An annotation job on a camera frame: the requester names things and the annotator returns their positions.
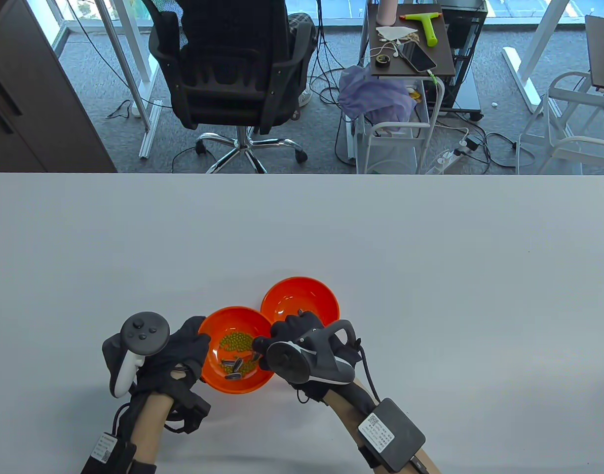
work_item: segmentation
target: orange bowl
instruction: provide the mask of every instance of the orange bowl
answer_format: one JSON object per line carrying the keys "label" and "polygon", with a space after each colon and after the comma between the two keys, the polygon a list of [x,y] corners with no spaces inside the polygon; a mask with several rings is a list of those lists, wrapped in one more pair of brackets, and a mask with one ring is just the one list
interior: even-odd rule
{"label": "orange bowl", "polygon": [[298,311],[315,313],[324,325],[340,318],[340,304],[324,283],[308,277],[286,278],[263,298],[261,313],[271,322],[284,321]]}
{"label": "orange bowl", "polygon": [[[270,336],[271,323],[259,312],[251,308],[232,306],[223,308],[208,316],[199,329],[200,334],[208,334],[210,352],[203,365],[201,376],[212,388],[223,393],[239,395],[258,390],[273,376],[259,368],[252,361],[252,341],[258,336]],[[243,359],[239,372],[243,378],[237,381],[226,379],[232,368],[224,361]]]}

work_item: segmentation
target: cabinet door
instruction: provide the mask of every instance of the cabinet door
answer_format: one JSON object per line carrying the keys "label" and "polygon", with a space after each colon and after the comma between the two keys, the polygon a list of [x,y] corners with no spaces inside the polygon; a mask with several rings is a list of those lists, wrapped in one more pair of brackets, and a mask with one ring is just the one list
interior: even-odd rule
{"label": "cabinet door", "polygon": [[0,108],[47,171],[115,172],[24,0],[0,16]]}
{"label": "cabinet door", "polygon": [[45,171],[31,149],[0,110],[0,172]]}

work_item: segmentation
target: smartphone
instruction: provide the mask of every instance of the smartphone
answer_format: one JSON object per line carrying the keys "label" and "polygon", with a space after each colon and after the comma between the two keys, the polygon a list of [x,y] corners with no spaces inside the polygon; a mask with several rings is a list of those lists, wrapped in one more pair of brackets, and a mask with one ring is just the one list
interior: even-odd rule
{"label": "smartphone", "polygon": [[422,50],[420,45],[415,41],[404,43],[400,49],[401,57],[410,65],[410,67],[419,73],[424,73],[428,69],[436,67],[431,57]]}

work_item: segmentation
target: pink bottle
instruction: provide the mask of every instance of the pink bottle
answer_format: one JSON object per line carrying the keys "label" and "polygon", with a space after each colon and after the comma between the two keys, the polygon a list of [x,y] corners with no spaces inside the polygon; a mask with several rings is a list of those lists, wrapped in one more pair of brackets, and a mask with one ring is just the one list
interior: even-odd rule
{"label": "pink bottle", "polygon": [[382,27],[394,25],[396,23],[396,9],[398,6],[399,0],[379,0],[377,23]]}

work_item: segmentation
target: purple cloth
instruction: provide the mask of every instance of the purple cloth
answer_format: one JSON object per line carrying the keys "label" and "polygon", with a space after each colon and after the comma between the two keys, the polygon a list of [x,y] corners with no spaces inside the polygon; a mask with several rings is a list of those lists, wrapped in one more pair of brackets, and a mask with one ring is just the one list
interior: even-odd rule
{"label": "purple cloth", "polygon": [[370,68],[351,66],[340,77],[340,107],[350,118],[366,114],[373,124],[409,122],[416,101],[400,79],[375,78]]}

